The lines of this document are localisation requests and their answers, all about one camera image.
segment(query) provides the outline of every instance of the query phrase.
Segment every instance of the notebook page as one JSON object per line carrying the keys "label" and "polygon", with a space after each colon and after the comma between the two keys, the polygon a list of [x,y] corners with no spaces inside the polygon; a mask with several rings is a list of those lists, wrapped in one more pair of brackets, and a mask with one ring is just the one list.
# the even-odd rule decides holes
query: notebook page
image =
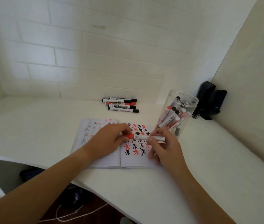
{"label": "notebook page", "polygon": [[[80,121],[78,128],[78,137],[74,149],[71,153],[81,148],[88,142],[103,126],[107,124],[119,123],[118,120],[112,119],[90,119],[86,118]],[[121,166],[119,148],[113,153],[96,159],[87,168],[119,168]]]}
{"label": "notebook page", "polygon": [[[127,123],[132,133],[137,135],[150,135],[152,127],[135,123]],[[157,167],[153,160],[149,160],[148,154],[151,145],[147,140],[129,140],[120,145],[121,167],[143,168]]]}

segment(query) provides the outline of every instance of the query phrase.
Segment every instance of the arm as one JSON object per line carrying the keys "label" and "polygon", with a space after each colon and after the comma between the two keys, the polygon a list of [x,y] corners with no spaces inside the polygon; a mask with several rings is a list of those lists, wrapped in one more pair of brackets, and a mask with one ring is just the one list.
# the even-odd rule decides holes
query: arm
{"label": "arm", "polygon": [[153,148],[149,153],[149,159],[155,159],[157,163],[161,162],[171,174],[198,222],[202,224],[235,224],[192,176],[175,136],[166,127],[156,129],[151,133],[152,136],[158,134],[165,136],[166,143],[159,144],[156,139],[149,137],[149,143]]}
{"label": "arm", "polygon": [[0,198],[0,223],[37,223],[67,185],[93,160],[106,156],[126,141],[127,124],[104,126],[83,147]]}

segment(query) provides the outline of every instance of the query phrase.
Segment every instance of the red marker cap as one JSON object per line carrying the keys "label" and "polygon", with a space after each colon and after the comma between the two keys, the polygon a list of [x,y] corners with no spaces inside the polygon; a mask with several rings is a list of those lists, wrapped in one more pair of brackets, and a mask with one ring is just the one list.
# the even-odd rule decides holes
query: red marker cap
{"label": "red marker cap", "polygon": [[127,138],[129,138],[129,139],[134,139],[134,134],[133,133],[131,133],[131,134],[123,134],[123,136],[124,137],[127,137]]}

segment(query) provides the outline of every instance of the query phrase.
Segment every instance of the white desk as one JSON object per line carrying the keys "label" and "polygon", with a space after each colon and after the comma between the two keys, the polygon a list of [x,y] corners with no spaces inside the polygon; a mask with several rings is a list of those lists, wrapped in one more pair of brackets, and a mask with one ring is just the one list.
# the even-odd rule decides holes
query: white desk
{"label": "white desk", "polygon": [[[108,111],[98,101],[6,97],[0,101],[0,159],[48,168],[69,155],[82,118],[154,125],[160,105]],[[187,165],[237,223],[264,223],[264,163],[214,121],[190,120],[180,140]],[[163,169],[84,170],[74,183],[138,223],[196,223]]]}

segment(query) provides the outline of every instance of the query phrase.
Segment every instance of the wooden floor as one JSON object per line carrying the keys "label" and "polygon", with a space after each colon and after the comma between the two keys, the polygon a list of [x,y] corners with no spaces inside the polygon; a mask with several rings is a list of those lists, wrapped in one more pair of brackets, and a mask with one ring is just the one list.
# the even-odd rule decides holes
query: wooden floor
{"label": "wooden floor", "polygon": [[[77,217],[79,215],[83,215],[89,212],[92,212],[96,210],[97,208],[101,207],[102,205],[106,204],[104,200],[96,196],[95,194],[93,195],[92,199],[86,203],[77,213],[67,216],[65,218],[62,218],[61,220],[68,220],[74,217]],[[48,209],[48,211],[44,214],[44,216],[41,218],[41,220],[44,219],[52,219],[55,218],[55,212],[56,209],[59,207],[60,202],[59,199],[57,199],[52,206]],[[59,208],[58,210],[58,217],[67,215],[74,212],[74,210],[68,210],[68,209],[63,209],[62,207]],[[122,213],[120,213],[118,210],[110,206],[109,204],[106,205],[105,207],[101,208],[100,210],[90,214],[86,215],[68,222],[64,222],[67,224],[84,224],[84,223],[91,223],[91,224],[106,224],[106,223],[112,223],[112,224],[118,224],[121,220],[121,218],[124,217]],[[48,223],[48,224],[61,224],[63,222],[59,222],[58,220],[52,220],[52,221],[47,221],[47,222],[42,222],[42,223]]]}

